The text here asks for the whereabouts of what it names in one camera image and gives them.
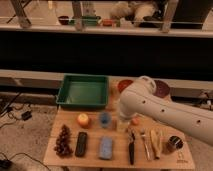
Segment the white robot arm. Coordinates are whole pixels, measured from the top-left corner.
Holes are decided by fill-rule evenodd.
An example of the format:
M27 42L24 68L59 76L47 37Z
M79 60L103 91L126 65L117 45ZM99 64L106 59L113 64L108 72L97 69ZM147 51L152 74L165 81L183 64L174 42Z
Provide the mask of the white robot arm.
M120 95L119 118L143 114L213 146L213 112L159 98L156 89L152 78L137 78Z

